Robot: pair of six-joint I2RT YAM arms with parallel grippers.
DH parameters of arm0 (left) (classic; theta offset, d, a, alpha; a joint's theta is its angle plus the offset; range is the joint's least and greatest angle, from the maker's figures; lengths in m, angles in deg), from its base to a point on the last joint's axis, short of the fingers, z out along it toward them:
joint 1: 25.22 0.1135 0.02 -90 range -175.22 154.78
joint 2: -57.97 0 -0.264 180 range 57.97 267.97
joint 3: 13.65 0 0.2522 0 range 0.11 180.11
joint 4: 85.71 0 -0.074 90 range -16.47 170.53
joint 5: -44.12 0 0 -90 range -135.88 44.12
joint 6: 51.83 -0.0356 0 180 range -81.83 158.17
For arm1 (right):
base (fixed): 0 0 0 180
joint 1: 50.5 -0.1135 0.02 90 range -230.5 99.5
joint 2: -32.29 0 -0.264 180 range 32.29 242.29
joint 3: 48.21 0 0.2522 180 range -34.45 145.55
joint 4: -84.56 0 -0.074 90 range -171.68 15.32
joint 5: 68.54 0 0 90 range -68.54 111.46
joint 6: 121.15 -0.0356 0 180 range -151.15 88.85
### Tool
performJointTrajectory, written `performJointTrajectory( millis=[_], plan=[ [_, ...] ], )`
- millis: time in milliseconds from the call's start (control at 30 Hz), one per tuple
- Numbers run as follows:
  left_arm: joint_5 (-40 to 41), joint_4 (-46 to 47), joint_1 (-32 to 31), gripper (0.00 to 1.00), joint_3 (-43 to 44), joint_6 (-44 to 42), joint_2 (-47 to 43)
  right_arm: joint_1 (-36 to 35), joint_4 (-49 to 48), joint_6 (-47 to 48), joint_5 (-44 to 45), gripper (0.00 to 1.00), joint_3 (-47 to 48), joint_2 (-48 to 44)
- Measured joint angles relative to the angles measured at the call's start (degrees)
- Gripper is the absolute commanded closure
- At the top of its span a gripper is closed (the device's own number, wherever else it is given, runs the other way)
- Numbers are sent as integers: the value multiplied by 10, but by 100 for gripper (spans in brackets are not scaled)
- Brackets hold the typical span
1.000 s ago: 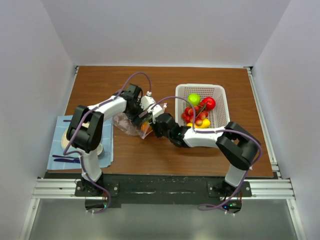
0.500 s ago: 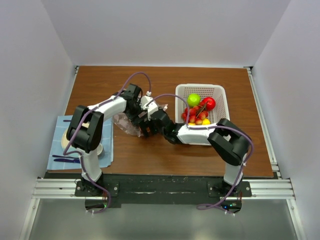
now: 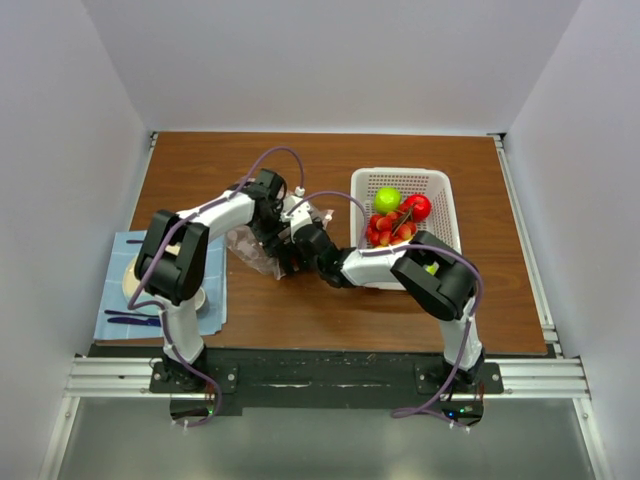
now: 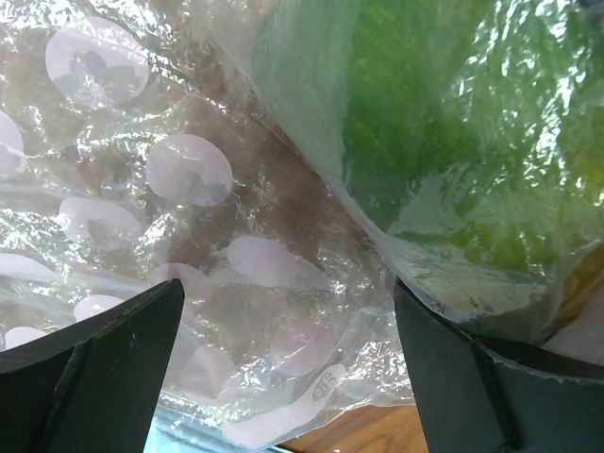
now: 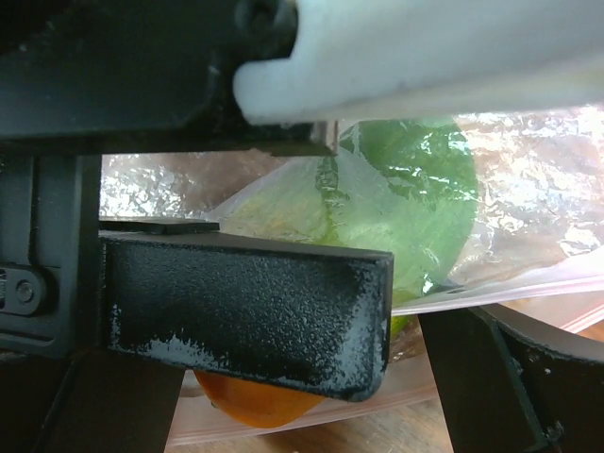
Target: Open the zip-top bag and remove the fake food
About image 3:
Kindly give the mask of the red fake apple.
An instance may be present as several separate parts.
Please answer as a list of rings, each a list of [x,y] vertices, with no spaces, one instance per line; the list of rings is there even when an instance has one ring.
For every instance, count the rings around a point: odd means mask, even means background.
[[[410,218],[416,223],[426,220],[432,210],[431,201],[421,194],[410,195],[404,200],[401,207],[410,214]]]

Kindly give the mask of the red fake cherry bunch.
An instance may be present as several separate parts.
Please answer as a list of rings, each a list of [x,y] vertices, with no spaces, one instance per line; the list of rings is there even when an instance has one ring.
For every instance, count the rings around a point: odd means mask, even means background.
[[[368,221],[366,240],[374,248],[408,242],[417,232],[413,212],[407,208],[374,214]]]

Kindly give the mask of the green fake apple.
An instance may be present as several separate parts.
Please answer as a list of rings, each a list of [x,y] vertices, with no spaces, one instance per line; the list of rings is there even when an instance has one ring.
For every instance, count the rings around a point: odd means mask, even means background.
[[[373,206],[378,214],[394,212],[402,203],[402,194],[393,187],[381,187],[374,197]]]

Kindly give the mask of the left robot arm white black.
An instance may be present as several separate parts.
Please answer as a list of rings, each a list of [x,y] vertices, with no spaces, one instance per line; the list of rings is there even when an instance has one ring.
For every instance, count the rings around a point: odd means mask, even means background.
[[[207,373],[206,347],[199,332],[195,296],[204,280],[209,244],[238,227],[249,229],[266,258],[286,273],[302,265],[289,225],[283,221],[286,182],[262,169],[251,180],[216,199],[181,213],[157,211],[138,253],[139,287],[129,307],[158,308],[164,339],[160,378],[185,392],[216,387]]]

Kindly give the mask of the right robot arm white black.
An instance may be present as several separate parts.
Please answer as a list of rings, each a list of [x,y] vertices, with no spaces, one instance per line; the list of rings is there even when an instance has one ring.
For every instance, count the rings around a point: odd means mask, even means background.
[[[295,230],[292,243],[302,260],[334,288],[397,282],[439,322],[448,386],[466,393],[480,382],[484,347],[475,313],[484,284],[475,265],[456,250],[427,231],[380,249],[339,248],[315,223]]]

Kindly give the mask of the white plastic basket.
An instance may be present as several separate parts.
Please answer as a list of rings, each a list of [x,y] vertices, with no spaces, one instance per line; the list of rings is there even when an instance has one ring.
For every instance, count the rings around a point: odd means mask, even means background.
[[[368,221],[378,214],[373,201],[381,187],[396,188],[402,194],[402,203],[410,195],[426,196],[431,201],[432,210],[426,220],[415,222],[417,232],[414,236],[420,231],[427,231],[461,252],[453,191],[449,177],[436,170],[374,167],[360,168],[352,174],[350,196],[360,204],[350,206],[350,238],[354,250],[344,263],[345,276],[354,286],[402,291],[404,287],[390,271],[394,261],[400,258],[392,249],[409,241],[374,248],[366,240]]]

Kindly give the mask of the clear zip top bag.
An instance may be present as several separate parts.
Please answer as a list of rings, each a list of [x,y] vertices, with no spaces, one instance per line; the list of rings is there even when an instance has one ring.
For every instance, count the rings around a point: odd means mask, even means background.
[[[258,230],[244,225],[226,234],[226,246],[247,266],[258,272],[272,274],[276,280],[286,275],[308,269],[291,240],[288,224],[276,228],[277,232],[267,239],[258,237]]]

